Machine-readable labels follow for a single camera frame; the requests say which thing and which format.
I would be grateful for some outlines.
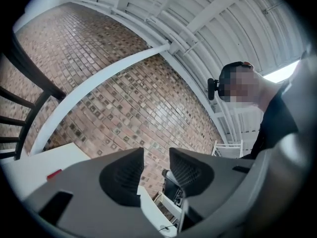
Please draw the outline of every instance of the brick wall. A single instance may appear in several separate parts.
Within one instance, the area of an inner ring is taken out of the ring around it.
[[[35,64],[67,94],[107,65],[148,48],[111,18],[72,3],[36,17],[19,31],[18,39]],[[40,95],[41,89],[5,59],[0,73],[0,85],[9,91],[32,102]],[[28,112],[3,98],[0,105],[0,115],[24,119]],[[25,143],[27,151],[57,105],[50,98],[39,112]],[[9,125],[0,129],[2,136],[19,132]],[[156,55],[118,73],[85,96],[56,128],[46,149],[75,142],[95,158],[144,147],[145,170],[140,184],[154,196],[161,191],[162,169],[169,168],[169,147],[210,153],[214,140],[220,136],[206,110],[185,81]]]

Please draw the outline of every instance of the white metal roof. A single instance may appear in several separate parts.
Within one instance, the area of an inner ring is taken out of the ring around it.
[[[282,0],[97,0],[139,19],[171,43],[172,54],[207,95],[207,79],[221,68],[249,61],[262,75],[299,59],[306,39]],[[254,107],[210,102],[224,141],[252,149],[263,114]]]

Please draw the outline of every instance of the black railing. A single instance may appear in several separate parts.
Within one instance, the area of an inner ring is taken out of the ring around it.
[[[30,127],[46,100],[50,96],[53,96],[61,101],[66,95],[57,86],[55,86],[32,62],[32,60],[21,47],[14,33],[12,33],[11,40],[8,42],[3,54],[24,76],[26,76],[43,90],[36,102],[31,103],[0,87],[0,96],[30,108],[30,112],[25,120],[17,120],[0,116],[0,123],[21,127],[19,137],[0,137],[0,143],[16,143],[15,150],[12,152],[0,153],[0,159],[14,157],[15,160],[18,160],[21,157],[22,148]]]

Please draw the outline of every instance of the black camera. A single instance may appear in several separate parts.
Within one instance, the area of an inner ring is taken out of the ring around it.
[[[218,83],[219,80],[213,79],[213,78],[209,78],[207,81],[207,85],[208,85],[208,99],[209,100],[213,100],[214,99],[214,93],[215,91],[218,90]]]

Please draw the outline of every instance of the person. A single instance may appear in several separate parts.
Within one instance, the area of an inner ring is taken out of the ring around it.
[[[243,102],[264,112],[258,137],[245,159],[255,159],[264,149],[272,148],[284,136],[297,132],[297,126],[281,95],[288,85],[273,83],[254,70],[249,62],[233,62],[221,70],[218,94],[225,102]]]

